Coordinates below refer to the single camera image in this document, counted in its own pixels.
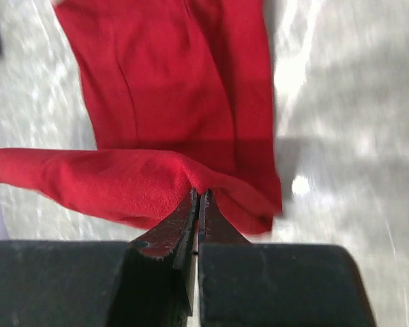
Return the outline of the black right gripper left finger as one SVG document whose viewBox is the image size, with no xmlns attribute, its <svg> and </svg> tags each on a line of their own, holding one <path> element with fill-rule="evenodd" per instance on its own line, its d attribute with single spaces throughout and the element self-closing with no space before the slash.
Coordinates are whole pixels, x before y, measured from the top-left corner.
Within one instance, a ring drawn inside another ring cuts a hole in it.
<svg viewBox="0 0 409 327">
<path fill-rule="evenodd" d="M 0 241 L 0 326 L 185 326 L 198 194 L 130 241 Z"/>
</svg>

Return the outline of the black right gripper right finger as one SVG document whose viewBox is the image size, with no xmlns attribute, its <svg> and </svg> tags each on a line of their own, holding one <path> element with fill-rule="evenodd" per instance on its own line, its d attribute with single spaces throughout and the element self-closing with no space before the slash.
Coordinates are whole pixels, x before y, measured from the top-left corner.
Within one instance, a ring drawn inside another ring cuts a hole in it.
<svg viewBox="0 0 409 327">
<path fill-rule="evenodd" d="M 337 245 L 251 243 L 200 198 L 202 326 L 375 326 L 359 268 Z"/>
</svg>

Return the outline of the red t shirt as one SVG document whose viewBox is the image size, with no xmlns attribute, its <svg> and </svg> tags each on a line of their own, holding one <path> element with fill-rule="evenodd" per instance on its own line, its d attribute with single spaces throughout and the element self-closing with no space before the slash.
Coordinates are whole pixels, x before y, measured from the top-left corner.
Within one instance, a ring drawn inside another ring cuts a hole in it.
<svg viewBox="0 0 409 327">
<path fill-rule="evenodd" d="M 261 1 L 63 1 L 97 147 L 0 149 L 0 183 L 149 229 L 211 190 L 238 231 L 282 212 Z"/>
</svg>

